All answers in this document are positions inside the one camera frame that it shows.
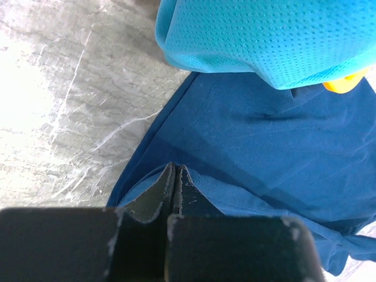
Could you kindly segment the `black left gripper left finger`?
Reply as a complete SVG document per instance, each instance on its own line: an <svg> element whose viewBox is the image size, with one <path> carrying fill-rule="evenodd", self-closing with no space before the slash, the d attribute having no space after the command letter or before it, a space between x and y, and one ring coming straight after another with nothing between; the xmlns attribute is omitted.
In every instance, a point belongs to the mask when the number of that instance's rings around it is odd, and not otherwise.
<svg viewBox="0 0 376 282"><path fill-rule="evenodd" d="M163 281L175 176L123 207L1 210L1 280Z"/></svg>

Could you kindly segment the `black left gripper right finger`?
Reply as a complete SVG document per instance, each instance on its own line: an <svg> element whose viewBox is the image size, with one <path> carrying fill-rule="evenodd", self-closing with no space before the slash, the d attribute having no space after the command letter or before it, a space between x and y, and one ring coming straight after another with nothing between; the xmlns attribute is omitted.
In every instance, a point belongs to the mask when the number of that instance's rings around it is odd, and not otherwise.
<svg viewBox="0 0 376 282"><path fill-rule="evenodd" d="M293 217L226 216L180 168L167 220L166 281L322 281L313 237Z"/></svg>

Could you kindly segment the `dark blue t-shirt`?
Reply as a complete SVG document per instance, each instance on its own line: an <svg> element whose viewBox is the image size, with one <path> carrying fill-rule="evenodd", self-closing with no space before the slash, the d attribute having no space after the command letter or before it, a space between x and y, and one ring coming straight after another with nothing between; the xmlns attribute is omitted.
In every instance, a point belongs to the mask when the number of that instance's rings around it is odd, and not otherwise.
<svg viewBox="0 0 376 282"><path fill-rule="evenodd" d="M163 169L184 167L224 214L299 217L324 270L375 260L375 92L322 85L276 90L253 73L191 74L159 113L115 184L124 206Z"/></svg>

